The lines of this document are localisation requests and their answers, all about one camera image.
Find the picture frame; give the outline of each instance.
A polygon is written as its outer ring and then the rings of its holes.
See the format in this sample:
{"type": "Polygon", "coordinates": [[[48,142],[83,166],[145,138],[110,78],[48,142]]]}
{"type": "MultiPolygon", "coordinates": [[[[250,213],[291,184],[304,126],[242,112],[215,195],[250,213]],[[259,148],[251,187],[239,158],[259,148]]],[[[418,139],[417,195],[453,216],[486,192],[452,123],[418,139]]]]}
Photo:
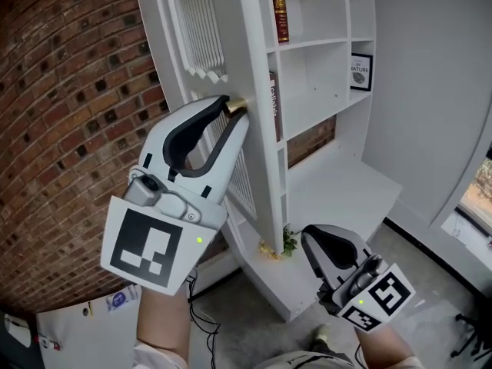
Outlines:
{"type": "Polygon", "coordinates": [[[372,90],[372,60],[371,55],[352,53],[351,60],[351,89],[372,90]]]}

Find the small green plant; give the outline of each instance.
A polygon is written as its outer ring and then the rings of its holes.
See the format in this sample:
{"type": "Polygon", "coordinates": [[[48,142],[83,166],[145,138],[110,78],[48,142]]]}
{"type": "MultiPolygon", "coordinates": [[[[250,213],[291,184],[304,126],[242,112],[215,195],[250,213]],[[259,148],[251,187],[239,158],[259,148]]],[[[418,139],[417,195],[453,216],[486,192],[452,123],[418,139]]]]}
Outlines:
{"type": "Polygon", "coordinates": [[[289,229],[289,224],[284,227],[284,251],[282,255],[292,257],[292,252],[298,248],[298,242],[294,239],[295,233],[289,229]]]}

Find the floor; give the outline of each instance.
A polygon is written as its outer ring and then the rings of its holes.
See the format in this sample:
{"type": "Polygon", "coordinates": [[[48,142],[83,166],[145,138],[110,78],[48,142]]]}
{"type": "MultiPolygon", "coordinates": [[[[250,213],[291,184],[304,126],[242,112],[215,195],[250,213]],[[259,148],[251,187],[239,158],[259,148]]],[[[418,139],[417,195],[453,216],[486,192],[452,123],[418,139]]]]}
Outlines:
{"type": "MultiPolygon", "coordinates": [[[[473,364],[470,350],[450,359],[450,352],[461,346],[467,335],[465,325],[457,323],[454,316],[460,312],[470,313],[473,307],[470,292],[385,225],[370,246],[388,263],[397,262],[417,290],[392,324],[424,366],[429,369],[480,368],[485,360],[473,364]]],[[[323,323],[331,326],[333,350],[353,357],[357,347],[351,326],[329,316],[318,304],[285,324],[243,274],[197,299],[195,307],[222,323],[216,347],[219,368],[250,369],[277,354],[305,349],[312,330],[323,323]]],[[[195,327],[191,337],[191,369],[203,368],[204,362],[208,366],[211,355],[205,340],[205,335],[195,327]]]]}

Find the red book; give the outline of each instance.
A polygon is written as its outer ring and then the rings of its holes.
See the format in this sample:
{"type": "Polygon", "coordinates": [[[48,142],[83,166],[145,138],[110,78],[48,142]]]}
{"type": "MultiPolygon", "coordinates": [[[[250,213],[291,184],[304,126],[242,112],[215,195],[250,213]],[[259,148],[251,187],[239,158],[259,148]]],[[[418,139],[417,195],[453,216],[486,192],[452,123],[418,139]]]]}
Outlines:
{"type": "Polygon", "coordinates": [[[289,24],[285,0],[274,0],[275,22],[277,23],[278,42],[289,41],[289,24]]]}

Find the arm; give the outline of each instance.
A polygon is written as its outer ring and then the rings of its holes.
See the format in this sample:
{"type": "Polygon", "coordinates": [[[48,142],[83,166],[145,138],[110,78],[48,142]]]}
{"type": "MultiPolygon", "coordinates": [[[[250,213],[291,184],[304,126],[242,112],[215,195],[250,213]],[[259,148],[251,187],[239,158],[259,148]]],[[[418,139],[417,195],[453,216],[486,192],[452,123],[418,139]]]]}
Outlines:
{"type": "Polygon", "coordinates": [[[407,342],[390,325],[371,334],[357,329],[355,333],[369,369],[386,369],[414,356],[407,342]]]}
{"type": "Polygon", "coordinates": [[[155,348],[172,351],[188,361],[190,307],[183,284],[174,297],[141,289],[137,339],[155,348]]]}

